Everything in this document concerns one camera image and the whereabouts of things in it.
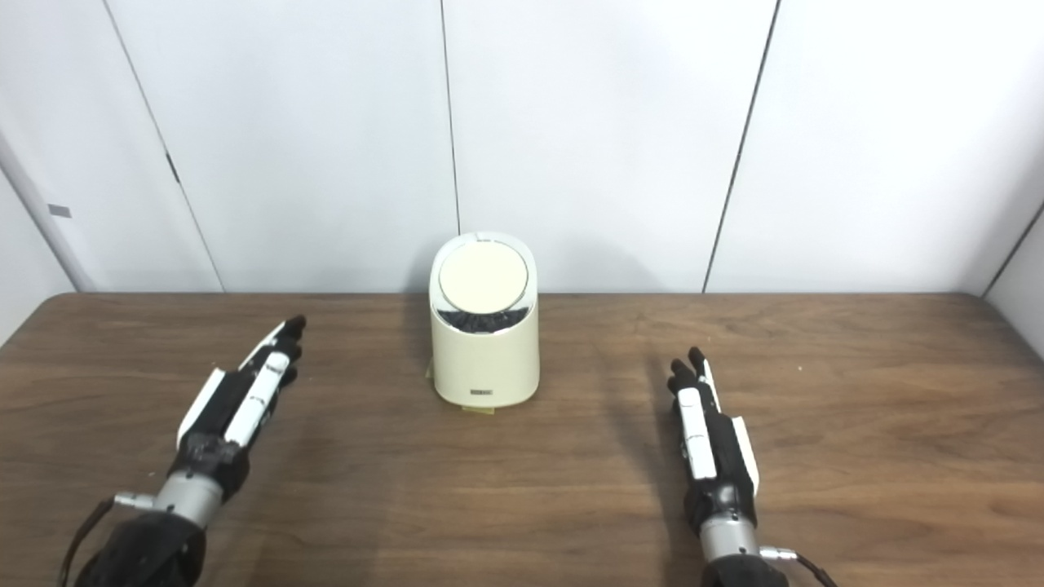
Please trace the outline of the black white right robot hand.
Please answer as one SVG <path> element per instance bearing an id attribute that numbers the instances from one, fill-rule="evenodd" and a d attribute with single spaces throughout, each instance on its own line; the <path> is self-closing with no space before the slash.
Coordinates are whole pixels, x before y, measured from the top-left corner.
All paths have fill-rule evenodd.
<path id="1" fill-rule="evenodd" d="M 701 532 L 716 518 L 757 525 L 759 472 L 745 421 L 721 408 L 711 365 L 697 346 L 688 350 L 688 360 L 672 360 L 670 370 L 667 386 L 688 471 L 683 512 L 689 527 Z"/>

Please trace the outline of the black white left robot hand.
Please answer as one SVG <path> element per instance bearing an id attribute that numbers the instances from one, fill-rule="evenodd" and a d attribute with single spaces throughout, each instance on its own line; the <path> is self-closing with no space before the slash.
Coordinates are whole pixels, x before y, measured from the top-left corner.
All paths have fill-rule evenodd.
<path id="1" fill-rule="evenodd" d="M 205 477 L 230 501 L 250 476 L 250 450 L 298 376 L 303 315 L 277 325 L 236 370 L 216 368 L 179 424 L 172 474 Z"/>

